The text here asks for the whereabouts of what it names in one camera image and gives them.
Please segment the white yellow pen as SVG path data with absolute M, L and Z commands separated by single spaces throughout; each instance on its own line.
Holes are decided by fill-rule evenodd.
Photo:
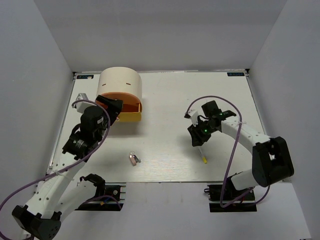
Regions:
M 198 151 L 199 151 L 199 154 L 201 156 L 202 161 L 205 164 L 207 164 L 207 158 L 206 158 L 206 156 L 205 156 L 205 154 L 204 154 L 204 152 L 203 152 L 203 150 L 202 150 L 202 148 L 200 146 L 198 147 Z

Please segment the beige orange round organizer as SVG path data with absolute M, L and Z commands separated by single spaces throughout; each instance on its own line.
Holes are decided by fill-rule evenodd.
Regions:
M 123 101 L 123 108 L 118 116 L 120 122 L 142 120 L 142 79 L 135 70 L 120 66 L 103 70 L 96 94 Z

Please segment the pink silver binder clip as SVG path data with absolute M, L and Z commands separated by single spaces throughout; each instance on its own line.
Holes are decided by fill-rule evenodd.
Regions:
M 131 163 L 132 163 L 133 166 L 136 166 L 138 163 L 141 163 L 140 158 L 137 157 L 137 155 L 135 154 L 134 151 L 131 151 L 131 152 L 129 153 L 129 159 L 130 159 L 130 161 L 131 161 Z

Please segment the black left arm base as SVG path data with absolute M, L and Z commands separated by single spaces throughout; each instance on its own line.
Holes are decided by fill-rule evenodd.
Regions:
M 76 211 L 119 212 L 125 204 L 126 183 L 106 183 L 104 190 L 81 204 Z

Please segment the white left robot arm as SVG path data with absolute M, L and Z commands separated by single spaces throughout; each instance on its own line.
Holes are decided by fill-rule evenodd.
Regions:
M 102 95 L 98 95 L 95 101 L 89 101 L 80 94 L 71 106 L 81 116 L 62 147 L 65 158 L 58 160 L 51 173 L 41 179 L 42 184 L 34 196 L 12 211 L 13 218 L 31 238 L 52 240 L 70 213 L 88 200 L 103 198 L 106 193 L 105 180 L 90 173 L 81 177 L 72 191 L 64 194 L 78 171 L 105 141 L 110 127 L 123 109 L 123 101 Z

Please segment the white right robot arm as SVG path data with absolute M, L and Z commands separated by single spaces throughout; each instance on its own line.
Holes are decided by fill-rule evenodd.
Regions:
M 252 156 L 249 170 L 229 176 L 226 195 L 236 200 L 245 189 L 268 187 L 294 175 L 294 166 L 284 138 L 270 137 L 240 120 L 231 110 L 222 111 L 213 100 L 202 105 L 205 117 L 196 110 L 187 110 L 184 117 L 191 120 L 188 132 L 193 147 L 206 143 L 214 132 L 230 136 L 236 144 L 246 148 Z

